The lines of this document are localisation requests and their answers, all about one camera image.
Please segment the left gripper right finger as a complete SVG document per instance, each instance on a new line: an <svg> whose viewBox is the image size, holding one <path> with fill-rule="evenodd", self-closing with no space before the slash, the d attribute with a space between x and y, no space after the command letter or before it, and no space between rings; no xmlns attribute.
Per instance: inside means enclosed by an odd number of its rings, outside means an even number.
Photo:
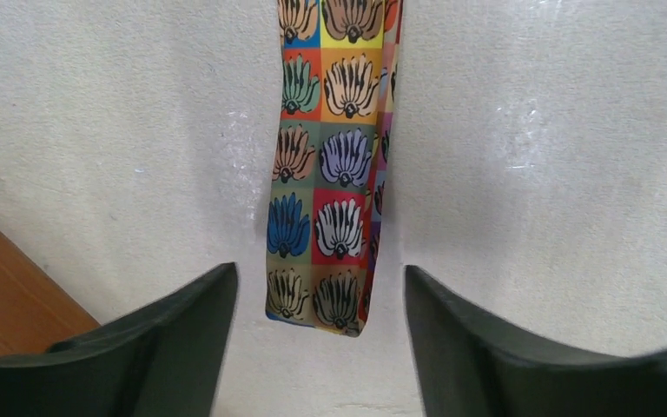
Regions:
<svg viewBox="0 0 667 417"><path fill-rule="evenodd" d="M423 268L404 297L428 416L667 416L667 348L600 354L521 328Z"/></svg>

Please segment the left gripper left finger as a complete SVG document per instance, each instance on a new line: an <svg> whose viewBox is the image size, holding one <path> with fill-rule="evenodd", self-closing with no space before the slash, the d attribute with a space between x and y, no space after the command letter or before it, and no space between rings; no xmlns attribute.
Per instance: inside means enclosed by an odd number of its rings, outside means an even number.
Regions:
<svg viewBox="0 0 667 417"><path fill-rule="evenodd" d="M42 354L1 356L0 416L210 415L237 291L222 263Z"/></svg>

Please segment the colourful patterned tie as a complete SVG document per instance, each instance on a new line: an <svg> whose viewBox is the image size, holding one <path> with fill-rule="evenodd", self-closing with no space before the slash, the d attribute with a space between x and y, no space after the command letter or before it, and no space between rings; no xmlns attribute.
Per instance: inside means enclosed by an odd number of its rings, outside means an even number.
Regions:
<svg viewBox="0 0 667 417"><path fill-rule="evenodd" d="M356 337L380 246L403 4L278 3L266 315Z"/></svg>

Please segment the orange compartment tray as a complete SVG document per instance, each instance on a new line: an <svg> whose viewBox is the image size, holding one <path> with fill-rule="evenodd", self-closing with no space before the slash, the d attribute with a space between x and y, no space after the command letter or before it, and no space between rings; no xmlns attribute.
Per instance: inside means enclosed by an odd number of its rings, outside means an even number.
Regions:
<svg viewBox="0 0 667 417"><path fill-rule="evenodd" d="M0 356L38 354L98 321L0 231Z"/></svg>

